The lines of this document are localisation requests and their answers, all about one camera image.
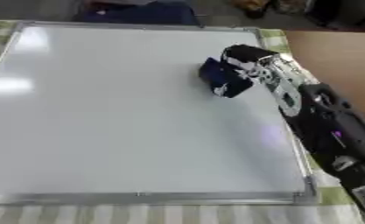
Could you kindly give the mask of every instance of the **table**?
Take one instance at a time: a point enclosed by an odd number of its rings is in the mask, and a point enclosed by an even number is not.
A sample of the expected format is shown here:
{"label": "table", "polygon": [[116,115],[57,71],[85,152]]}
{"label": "table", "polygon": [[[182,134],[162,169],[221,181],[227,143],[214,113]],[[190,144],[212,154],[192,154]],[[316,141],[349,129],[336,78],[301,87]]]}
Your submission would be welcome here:
{"label": "table", "polygon": [[365,33],[288,31],[294,58],[365,115]]}

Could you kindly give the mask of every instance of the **whiteboard frame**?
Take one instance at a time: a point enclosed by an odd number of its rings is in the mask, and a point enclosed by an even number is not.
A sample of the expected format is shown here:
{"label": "whiteboard frame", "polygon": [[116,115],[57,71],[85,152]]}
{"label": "whiteboard frame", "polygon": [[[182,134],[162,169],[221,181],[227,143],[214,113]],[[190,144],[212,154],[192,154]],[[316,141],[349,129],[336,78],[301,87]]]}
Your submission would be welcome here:
{"label": "whiteboard frame", "polygon": [[[98,29],[139,29],[139,30],[174,30],[174,31],[212,31],[212,32],[252,32],[258,43],[263,46],[259,30],[252,27],[196,27],[175,25],[137,25],[137,24],[87,24],[63,22],[19,22],[14,28],[4,50],[0,54],[0,63],[5,54],[18,40],[22,30],[31,26],[60,26],[70,28]],[[0,194],[0,205],[99,205],[99,204],[151,204],[151,205],[311,205],[317,202],[317,186],[313,179],[312,169],[307,154],[300,141],[291,133],[284,122],[291,139],[293,152],[304,179],[303,192],[209,192],[209,193],[16,193]]]}

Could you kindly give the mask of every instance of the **striped tablecloth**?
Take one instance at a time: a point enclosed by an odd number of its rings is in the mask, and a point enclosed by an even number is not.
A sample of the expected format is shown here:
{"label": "striped tablecloth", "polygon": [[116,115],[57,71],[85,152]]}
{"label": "striped tablecloth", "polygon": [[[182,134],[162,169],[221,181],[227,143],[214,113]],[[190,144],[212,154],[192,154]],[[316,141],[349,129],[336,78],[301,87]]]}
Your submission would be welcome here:
{"label": "striped tablecloth", "polygon": [[[0,52],[14,22],[0,21]],[[282,31],[261,30],[265,47],[290,53]],[[0,206],[0,224],[360,224],[336,179],[310,159],[319,186],[316,206]]]}

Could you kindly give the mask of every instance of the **bag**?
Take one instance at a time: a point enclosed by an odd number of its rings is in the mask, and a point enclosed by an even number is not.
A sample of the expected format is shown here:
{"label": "bag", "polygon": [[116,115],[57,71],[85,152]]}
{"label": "bag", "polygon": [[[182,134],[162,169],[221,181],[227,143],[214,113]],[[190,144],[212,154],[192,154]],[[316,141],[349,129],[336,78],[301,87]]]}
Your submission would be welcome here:
{"label": "bag", "polygon": [[276,11],[286,14],[303,13],[307,6],[307,0],[277,0]]}
{"label": "bag", "polygon": [[232,3],[245,11],[249,18],[262,18],[270,0],[232,0]]}

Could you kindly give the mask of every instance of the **whiteboard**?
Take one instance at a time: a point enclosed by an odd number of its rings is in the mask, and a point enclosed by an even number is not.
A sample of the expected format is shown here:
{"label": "whiteboard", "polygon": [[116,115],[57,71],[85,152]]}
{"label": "whiteboard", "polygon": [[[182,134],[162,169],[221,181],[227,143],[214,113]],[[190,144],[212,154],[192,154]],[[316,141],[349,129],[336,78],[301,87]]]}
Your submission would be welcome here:
{"label": "whiteboard", "polygon": [[0,194],[305,190],[277,105],[198,78],[247,31],[32,25],[0,61]]}

